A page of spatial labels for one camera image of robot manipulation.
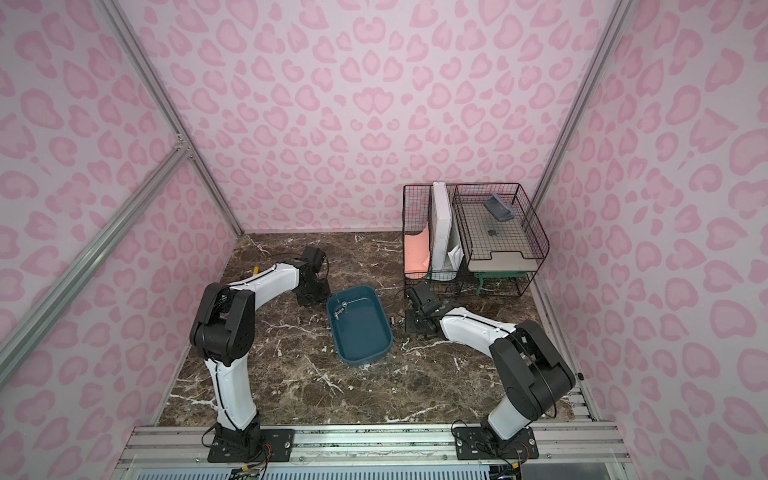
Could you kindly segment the teal plastic storage box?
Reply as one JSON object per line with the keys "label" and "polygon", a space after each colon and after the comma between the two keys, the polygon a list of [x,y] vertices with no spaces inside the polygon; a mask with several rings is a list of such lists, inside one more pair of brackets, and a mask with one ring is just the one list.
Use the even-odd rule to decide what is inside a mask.
{"label": "teal plastic storage box", "polygon": [[350,365],[377,361],[390,351],[393,335],[375,290],[360,285],[333,294],[326,311],[336,351]]}

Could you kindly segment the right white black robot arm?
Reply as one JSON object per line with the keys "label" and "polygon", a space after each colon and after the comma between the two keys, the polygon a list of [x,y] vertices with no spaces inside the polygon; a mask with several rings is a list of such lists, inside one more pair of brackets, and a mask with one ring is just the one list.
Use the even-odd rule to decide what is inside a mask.
{"label": "right white black robot arm", "polygon": [[554,411],[576,386],[576,376],[535,321],[508,324],[442,302],[425,283],[408,287],[406,320],[419,333],[439,336],[491,358],[503,387],[499,404],[484,421],[506,441]]}

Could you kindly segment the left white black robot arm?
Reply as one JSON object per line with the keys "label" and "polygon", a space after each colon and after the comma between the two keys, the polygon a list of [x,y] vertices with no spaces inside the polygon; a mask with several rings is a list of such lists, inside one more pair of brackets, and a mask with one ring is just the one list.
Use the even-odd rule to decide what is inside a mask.
{"label": "left white black robot arm", "polygon": [[211,283],[203,292],[189,339],[212,378],[217,403],[216,435],[230,443],[252,445],[258,438],[258,410],[251,395],[247,356],[255,338],[256,311],[286,292],[301,306],[330,297],[321,275],[326,254],[315,246],[246,279]]}

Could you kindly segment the green item under tray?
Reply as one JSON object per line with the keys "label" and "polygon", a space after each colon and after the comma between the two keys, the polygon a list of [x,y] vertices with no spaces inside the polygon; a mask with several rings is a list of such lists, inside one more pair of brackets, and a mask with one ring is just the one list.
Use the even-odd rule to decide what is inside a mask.
{"label": "green item under tray", "polygon": [[528,272],[475,272],[477,296],[520,297],[528,289],[531,279]]}

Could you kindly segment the pink folder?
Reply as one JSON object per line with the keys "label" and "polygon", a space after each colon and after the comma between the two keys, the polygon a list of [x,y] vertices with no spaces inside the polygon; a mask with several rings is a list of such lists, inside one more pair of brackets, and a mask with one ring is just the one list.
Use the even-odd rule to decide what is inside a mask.
{"label": "pink folder", "polygon": [[418,234],[404,235],[404,273],[409,280],[424,278],[430,269],[429,227]]}

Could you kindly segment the beige paper tray sheet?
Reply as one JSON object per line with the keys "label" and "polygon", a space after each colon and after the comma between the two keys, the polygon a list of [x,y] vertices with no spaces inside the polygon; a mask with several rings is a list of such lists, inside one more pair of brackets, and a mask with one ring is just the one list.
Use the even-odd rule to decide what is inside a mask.
{"label": "beige paper tray sheet", "polygon": [[[538,269],[541,253],[524,227],[521,213],[516,212],[512,220],[503,223],[497,222],[482,204],[465,204],[463,213],[470,271],[534,272]],[[489,229],[496,230],[497,235],[489,236]]]}

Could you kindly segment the white binder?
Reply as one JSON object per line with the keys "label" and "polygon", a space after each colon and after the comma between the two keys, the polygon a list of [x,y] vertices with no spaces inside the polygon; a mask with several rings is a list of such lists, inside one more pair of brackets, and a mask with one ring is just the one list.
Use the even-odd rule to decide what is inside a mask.
{"label": "white binder", "polygon": [[452,281],[459,272],[464,253],[444,182],[432,184],[430,220],[430,277],[435,281]]}

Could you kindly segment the grey stapler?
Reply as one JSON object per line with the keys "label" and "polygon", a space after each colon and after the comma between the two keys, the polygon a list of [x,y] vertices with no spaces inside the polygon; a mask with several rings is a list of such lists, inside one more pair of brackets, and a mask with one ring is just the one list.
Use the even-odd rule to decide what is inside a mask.
{"label": "grey stapler", "polygon": [[497,222],[507,222],[515,217],[515,210],[497,193],[492,193],[483,205]]}

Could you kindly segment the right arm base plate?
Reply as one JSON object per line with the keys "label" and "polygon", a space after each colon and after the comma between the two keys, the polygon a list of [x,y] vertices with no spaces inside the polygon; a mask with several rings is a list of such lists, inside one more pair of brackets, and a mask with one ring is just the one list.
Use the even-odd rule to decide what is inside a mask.
{"label": "right arm base plate", "polygon": [[490,428],[452,426],[456,456],[459,460],[508,460],[524,463],[539,458],[538,442],[530,427],[510,439],[500,439]]}

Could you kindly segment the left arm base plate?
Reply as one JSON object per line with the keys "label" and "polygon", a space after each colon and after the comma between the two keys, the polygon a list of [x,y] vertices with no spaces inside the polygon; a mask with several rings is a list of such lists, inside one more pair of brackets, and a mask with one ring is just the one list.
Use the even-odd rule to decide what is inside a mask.
{"label": "left arm base plate", "polygon": [[288,462],[296,431],[293,429],[262,429],[245,431],[214,427],[214,437],[207,456],[209,463]]}

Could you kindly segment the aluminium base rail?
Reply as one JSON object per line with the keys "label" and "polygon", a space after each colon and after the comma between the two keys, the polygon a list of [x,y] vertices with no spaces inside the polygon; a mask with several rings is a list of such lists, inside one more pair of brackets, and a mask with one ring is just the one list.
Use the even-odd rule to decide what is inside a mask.
{"label": "aluminium base rail", "polygon": [[[611,422],[533,425],[522,479],[635,479],[636,470]],[[134,430],[115,479],[228,479],[234,464],[212,464],[197,427]],[[290,457],[255,468],[248,479],[483,479],[498,459],[461,460],[447,424],[298,426]]]}

